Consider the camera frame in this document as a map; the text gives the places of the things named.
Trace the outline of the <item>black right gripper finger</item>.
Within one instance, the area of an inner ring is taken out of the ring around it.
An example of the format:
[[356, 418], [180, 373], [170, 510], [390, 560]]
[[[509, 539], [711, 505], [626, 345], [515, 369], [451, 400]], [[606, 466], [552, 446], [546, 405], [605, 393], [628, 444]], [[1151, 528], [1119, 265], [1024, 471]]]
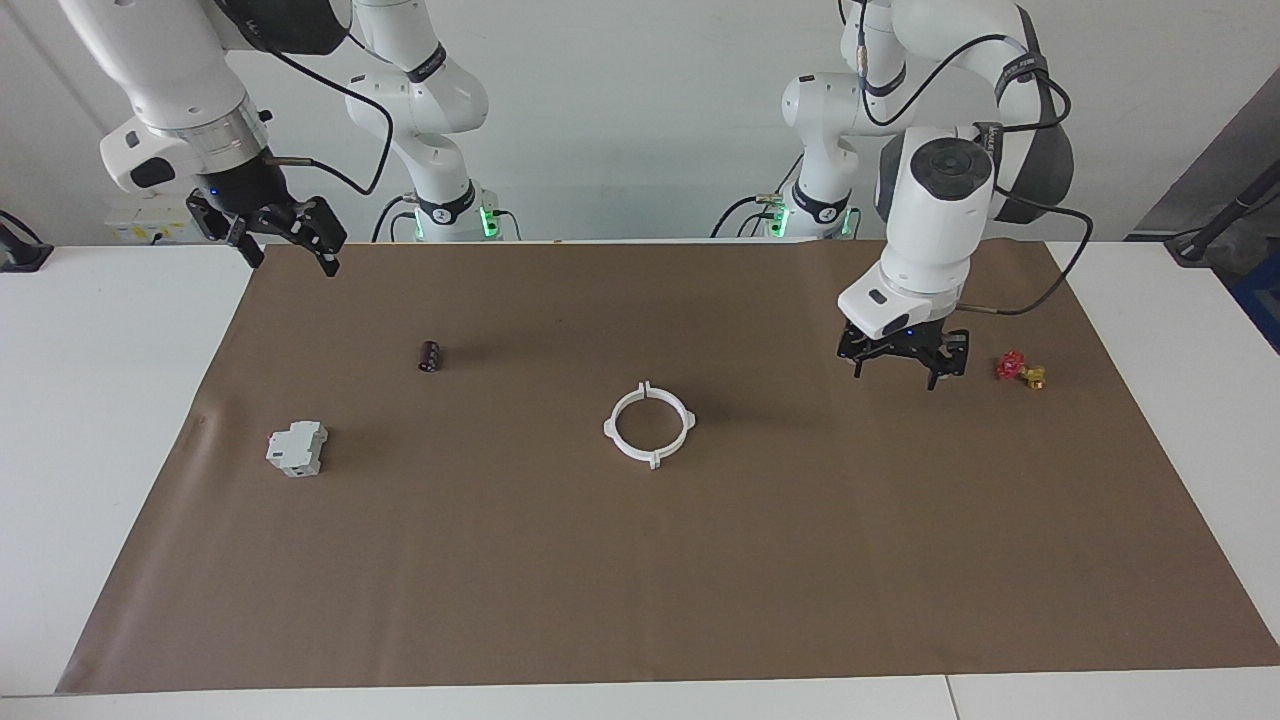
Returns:
[[233, 247], [250, 268], [257, 269], [261, 266], [265, 254], [248, 232], [244, 218], [228, 217], [216, 210], [202, 192], [191, 192], [188, 195], [188, 213], [206, 240]]
[[340, 269], [338, 255], [348, 234], [324, 197], [311, 197], [300, 205], [300, 236], [325, 277], [335, 277]]

